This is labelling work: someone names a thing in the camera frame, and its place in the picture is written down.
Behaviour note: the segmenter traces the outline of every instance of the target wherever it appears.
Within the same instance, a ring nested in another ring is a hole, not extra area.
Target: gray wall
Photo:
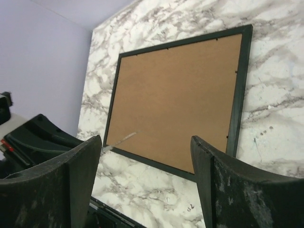
[[[107,7],[105,2],[111,1],[35,1],[39,4],[0,0],[0,91],[12,92],[12,112],[27,119],[42,113],[76,136],[90,28],[109,17],[109,10],[114,14],[121,5],[97,9],[100,2]],[[90,8],[94,16],[87,18]]]

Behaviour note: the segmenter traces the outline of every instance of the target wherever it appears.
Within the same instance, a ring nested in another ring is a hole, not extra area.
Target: white marble countertop
[[[104,135],[119,53],[252,24],[237,158],[304,177],[303,17],[301,0],[134,2],[93,31],[78,137]],[[149,228],[205,226],[195,183],[113,152],[93,196]]]

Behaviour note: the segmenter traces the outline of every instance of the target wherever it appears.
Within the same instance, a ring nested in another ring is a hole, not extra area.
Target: brown board
[[[105,144],[194,173],[190,139],[227,151],[243,34],[120,57]]]

